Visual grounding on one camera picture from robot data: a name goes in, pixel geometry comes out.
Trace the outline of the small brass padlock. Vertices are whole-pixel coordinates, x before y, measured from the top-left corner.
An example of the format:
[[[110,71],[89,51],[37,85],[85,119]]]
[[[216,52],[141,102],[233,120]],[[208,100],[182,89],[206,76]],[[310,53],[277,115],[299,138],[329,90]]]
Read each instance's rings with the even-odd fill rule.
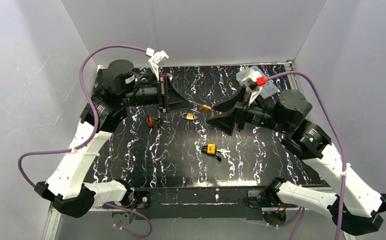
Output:
[[[192,112],[185,112],[181,117],[188,121],[194,121],[197,118],[196,115]]]

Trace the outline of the long shackle orange padlock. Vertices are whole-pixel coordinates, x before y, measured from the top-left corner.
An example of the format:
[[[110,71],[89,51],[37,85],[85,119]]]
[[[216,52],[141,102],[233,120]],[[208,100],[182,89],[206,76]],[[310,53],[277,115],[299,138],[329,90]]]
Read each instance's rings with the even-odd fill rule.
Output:
[[[211,106],[208,106],[208,105],[205,105],[205,104],[196,103],[196,102],[191,101],[191,100],[189,100],[189,102],[193,105],[191,110],[193,112],[195,112],[195,113],[205,113],[205,114],[208,114],[208,113],[211,113],[213,111]]]

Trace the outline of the yellow padlock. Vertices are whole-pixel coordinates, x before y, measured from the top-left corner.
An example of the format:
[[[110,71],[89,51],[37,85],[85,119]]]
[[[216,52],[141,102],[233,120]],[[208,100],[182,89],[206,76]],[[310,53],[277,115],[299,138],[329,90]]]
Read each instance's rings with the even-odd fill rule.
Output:
[[[210,143],[201,147],[201,152],[207,156],[215,158],[218,162],[222,161],[222,158],[217,155],[219,151],[216,149],[215,143]]]

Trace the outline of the orange black padlock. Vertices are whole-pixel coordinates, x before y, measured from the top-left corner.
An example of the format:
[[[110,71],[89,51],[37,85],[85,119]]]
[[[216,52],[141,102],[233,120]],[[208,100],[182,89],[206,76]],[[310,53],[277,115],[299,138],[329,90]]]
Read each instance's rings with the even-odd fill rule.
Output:
[[[150,128],[153,128],[153,118],[148,116],[147,117],[147,124]]]

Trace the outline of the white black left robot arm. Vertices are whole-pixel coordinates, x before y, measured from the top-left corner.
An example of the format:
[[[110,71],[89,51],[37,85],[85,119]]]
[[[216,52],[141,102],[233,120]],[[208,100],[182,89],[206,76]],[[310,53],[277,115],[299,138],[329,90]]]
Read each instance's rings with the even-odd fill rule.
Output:
[[[54,173],[34,190],[60,213],[79,218],[93,206],[110,202],[129,204],[133,187],[114,179],[86,183],[84,178],[103,145],[127,117],[130,107],[155,105],[162,113],[183,111],[192,104],[173,86],[170,74],[134,72],[131,61],[118,59],[97,74],[102,85],[80,116],[76,134]]]

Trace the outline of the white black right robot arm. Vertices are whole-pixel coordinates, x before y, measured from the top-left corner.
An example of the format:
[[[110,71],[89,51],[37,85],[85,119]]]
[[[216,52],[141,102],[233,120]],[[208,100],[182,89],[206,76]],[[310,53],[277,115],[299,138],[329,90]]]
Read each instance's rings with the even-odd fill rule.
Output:
[[[307,120],[312,105],[297,90],[284,90],[275,97],[245,99],[241,89],[234,97],[215,106],[217,115],[207,124],[231,135],[245,124],[253,124],[283,133],[282,145],[306,165],[313,168],[333,189],[320,192],[276,177],[259,194],[249,197],[251,207],[260,204],[292,204],[330,218],[342,231],[361,236],[377,232],[386,211],[386,193],[368,186],[341,155],[331,138],[317,124]]]

